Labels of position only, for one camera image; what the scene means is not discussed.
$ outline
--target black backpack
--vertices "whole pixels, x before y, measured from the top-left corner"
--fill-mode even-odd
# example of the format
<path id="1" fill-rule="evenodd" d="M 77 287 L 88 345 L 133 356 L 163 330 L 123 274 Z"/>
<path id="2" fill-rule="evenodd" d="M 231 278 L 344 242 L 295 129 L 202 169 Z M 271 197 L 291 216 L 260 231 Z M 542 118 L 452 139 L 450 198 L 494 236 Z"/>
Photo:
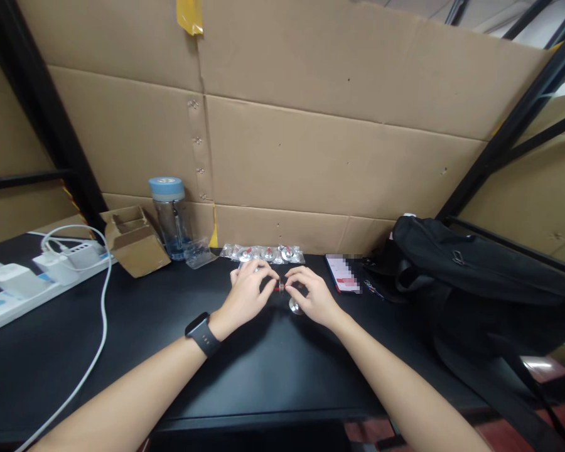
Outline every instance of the black backpack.
<path id="1" fill-rule="evenodd" d="M 565 451 L 552 397 L 520 359 L 545 356 L 565 342 L 565 275 L 433 219 L 401 217 L 393 239 L 396 288 L 422 308 L 446 366 L 536 451 Z M 494 371 L 499 357 L 546 408 L 554 429 Z M 563 379 L 550 383 L 565 396 Z"/>

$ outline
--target black desk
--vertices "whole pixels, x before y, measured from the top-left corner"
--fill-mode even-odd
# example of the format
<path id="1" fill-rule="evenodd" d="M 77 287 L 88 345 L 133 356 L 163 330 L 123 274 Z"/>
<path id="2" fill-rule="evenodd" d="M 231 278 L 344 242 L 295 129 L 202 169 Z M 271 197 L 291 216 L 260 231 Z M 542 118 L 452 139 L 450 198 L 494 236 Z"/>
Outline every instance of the black desk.
<path id="1" fill-rule="evenodd" d="M 0 261 L 30 268 L 40 237 L 0 244 Z M 230 289 L 227 259 L 196 271 L 172 263 L 140 279 L 115 265 L 107 290 L 109 332 L 101 358 L 64 416 L 182 336 Z M 306 265 L 329 283 L 339 305 L 425 377 L 463 413 L 487 405 L 453 377 L 422 341 L 411 308 L 366 291 L 341 295 L 324 257 Z M 285 273 L 289 266 L 275 266 Z M 89 365 L 101 334 L 105 272 L 0 329 L 0 442 L 22 441 L 67 398 Z M 156 431 L 242 428 L 256 424 L 359 419 L 385 412 L 349 354 L 326 329 L 295 316 L 275 292 L 264 310 L 222 345 L 172 403 Z"/>

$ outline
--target wrist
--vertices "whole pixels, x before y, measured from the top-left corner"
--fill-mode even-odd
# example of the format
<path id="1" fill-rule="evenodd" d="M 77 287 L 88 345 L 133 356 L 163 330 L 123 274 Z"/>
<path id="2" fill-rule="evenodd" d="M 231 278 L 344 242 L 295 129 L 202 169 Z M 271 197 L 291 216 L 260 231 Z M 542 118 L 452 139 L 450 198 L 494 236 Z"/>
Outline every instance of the wrist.
<path id="1" fill-rule="evenodd" d="M 348 313 L 339 308 L 339 311 L 335 313 L 335 316 L 333 316 L 333 321 L 329 326 L 329 330 L 331 330 L 335 334 L 335 336 L 338 336 L 343 331 L 343 329 L 346 328 L 347 325 L 349 325 L 352 321 L 353 318 Z"/>
<path id="2" fill-rule="evenodd" d="M 229 319 L 221 309 L 214 311 L 209 316 L 209 329 L 220 342 L 223 342 L 236 329 Z"/>

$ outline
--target floor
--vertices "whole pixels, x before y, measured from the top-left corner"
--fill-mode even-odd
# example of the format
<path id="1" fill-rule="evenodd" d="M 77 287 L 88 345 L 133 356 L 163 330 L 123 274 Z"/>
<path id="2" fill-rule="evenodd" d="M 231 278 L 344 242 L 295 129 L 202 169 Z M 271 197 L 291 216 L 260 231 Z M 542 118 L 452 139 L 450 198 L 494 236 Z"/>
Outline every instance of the floor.
<path id="1" fill-rule="evenodd" d="M 543 383 L 565 374 L 565 368 L 551 357 L 523 357 L 534 378 Z M 565 426 L 565 405 L 555 410 L 561 423 Z M 540 417 L 550 424 L 546 411 L 538 411 Z M 523 438 L 503 419 L 479 425 L 475 428 L 494 452 L 533 452 Z M 375 451 L 374 443 L 394 436 L 394 430 L 388 419 L 373 419 L 365 422 L 345 424 L 345 432 L 354 443 L 354 450 L 364 452 Z M 388 449 L 392 452 L 411 452 L 409 446 Z"/>

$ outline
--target white power strip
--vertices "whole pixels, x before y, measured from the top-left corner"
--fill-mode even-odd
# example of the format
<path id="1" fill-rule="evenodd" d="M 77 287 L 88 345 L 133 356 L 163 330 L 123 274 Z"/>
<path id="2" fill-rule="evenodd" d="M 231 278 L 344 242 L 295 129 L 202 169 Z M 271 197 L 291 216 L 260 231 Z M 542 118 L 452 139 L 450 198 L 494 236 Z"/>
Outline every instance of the white power strip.
<path id="1" fill-rule="evenodd" d="M 114 257 L 112 257 L 113 263 L 115 264 L 117 261 Z M 12 322 L 16 318 L 21 317 L 22 315 L 28 313 L 32 309 L 37 308 L 41 304 L 46 303 L 47 301 L 53 299 L 55 296 L 61 295 L 63 292 L 68 291 L 72 287 L 78 285 L 82 281 L 102 272 L 109 266 L 109 260 L 105 259 L 101 264 L 97 265 L 88 270 L 80 271 L 80 278 L 75 281 L 75 283 L 70 284 L 68 286 L 62 286 L 57 282 L 53 282 L 49 285 L 49 287 L 44 290 L 43 292 L 37 294 L 32 298 L 28 298 L 25 300 L 16 298 L 7 292 L 0 292 L 0 327 Z M 42 278 L 46 281 L 50 281 L 50 278 L 46 276 L 46 274 L 41 274 L 38 278 Z"/>

